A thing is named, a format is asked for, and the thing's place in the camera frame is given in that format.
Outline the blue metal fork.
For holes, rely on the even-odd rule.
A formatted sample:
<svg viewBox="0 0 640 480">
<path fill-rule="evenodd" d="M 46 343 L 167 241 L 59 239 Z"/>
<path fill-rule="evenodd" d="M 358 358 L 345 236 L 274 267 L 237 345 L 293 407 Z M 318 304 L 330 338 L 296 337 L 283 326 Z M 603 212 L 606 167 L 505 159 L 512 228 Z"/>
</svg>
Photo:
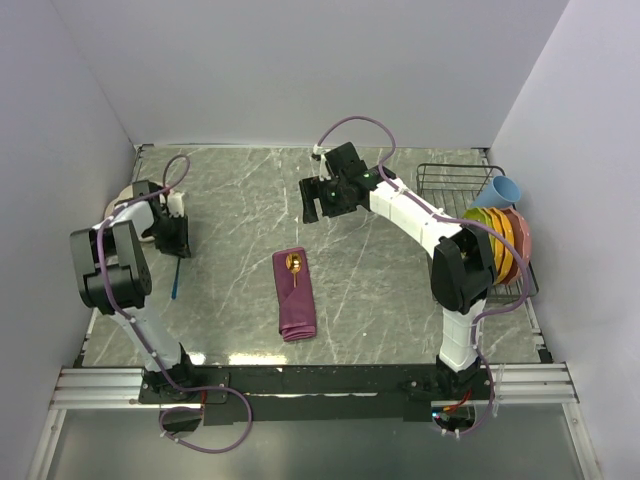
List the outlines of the blue metal fork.
<svg viewBox="0 0 640 480">
<path fill-rule="evenodd" d="M 176 261 L 174 279 L 173 279 L 171 295 L 170 295 L 170 298 L 171 298 L 172 301 L 176 300 L 177 296 L 178 296 L 181 261 L 182 261 L 181 258 L 178 258 L 177 261 Z"/>
</svg>

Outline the gold metal spoon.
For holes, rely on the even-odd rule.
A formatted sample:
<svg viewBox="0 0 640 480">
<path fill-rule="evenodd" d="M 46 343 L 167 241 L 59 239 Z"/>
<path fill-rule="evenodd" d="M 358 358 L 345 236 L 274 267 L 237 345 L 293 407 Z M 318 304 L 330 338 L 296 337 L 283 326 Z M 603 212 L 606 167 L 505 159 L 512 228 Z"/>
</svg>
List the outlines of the gold metal spoon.
<svg viewBox="0 0 640 480">
<path fill-rule="evenodd" d="M 298 273 L 301 271 L 303 266 L 303 260 L 301 255 L 298 252 L 289 253 L 285 259 L 286 268 L 292 275 L 293 280 L 293 288 L 297 287 L 297 277 Z"/>
</svg>

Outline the purple cloth napkin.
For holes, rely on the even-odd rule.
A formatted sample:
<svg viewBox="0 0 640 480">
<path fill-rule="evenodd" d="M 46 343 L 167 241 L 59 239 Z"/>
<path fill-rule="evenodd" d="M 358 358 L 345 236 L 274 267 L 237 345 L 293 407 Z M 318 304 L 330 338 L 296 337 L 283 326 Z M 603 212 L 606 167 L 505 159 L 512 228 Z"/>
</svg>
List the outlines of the purple cloth napkin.
<svg viewBox="0 0 640 480">
<path fill-rule="evenodd" d="M 286 265 L 290 254 L 301 259 L 301 268 L 294 275 Z M 314 338 L 317 319 L 310 269 L 306 252 L 295 247 L 272 255 L 276 297 L 279 306 L 279 333 L 285 342 Z"/>
</svg>

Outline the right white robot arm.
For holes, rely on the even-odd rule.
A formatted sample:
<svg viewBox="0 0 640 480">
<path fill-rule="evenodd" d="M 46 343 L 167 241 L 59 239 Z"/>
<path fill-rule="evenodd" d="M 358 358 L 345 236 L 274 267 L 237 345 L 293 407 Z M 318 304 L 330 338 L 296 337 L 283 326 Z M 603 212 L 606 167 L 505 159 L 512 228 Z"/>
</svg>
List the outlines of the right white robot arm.
<svg viewBox="0 0 640 480">
<path fill-rule="evenodd" d="M 444 396 L 460 398 L 480 368 L 474 320 L 497 278 L 488 233 L 459 225 L 386 167 L 369 168 L 350 142 L 330 150 L 316 145 L 311 158 L 320 174 L 299 181 L 305 224 L 362 207 L 393 223 L 430 258 L 431 292 L 443 312 L 437 385 Z"/>
</svg>

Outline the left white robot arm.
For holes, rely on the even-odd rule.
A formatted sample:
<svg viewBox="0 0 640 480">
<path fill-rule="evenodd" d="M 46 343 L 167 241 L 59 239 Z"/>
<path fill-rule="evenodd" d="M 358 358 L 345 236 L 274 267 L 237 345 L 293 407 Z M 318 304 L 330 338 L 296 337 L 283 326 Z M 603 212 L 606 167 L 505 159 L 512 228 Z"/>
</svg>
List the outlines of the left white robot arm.
<svg viewBox="0 0 640 480">
<path fill-rule="evenodd" d="M 198 377 L 182 344 L 161 324 L 148 297 L 152 275 L 141 242 L 162 254 L 189 258 L 184 194 L 148 180 L 114 200 L 104 220 L 70 235 L 82 302 L 115 321 L 143 358 L 143 383 L 177 402 L 197 393 Z"/>
</svg>

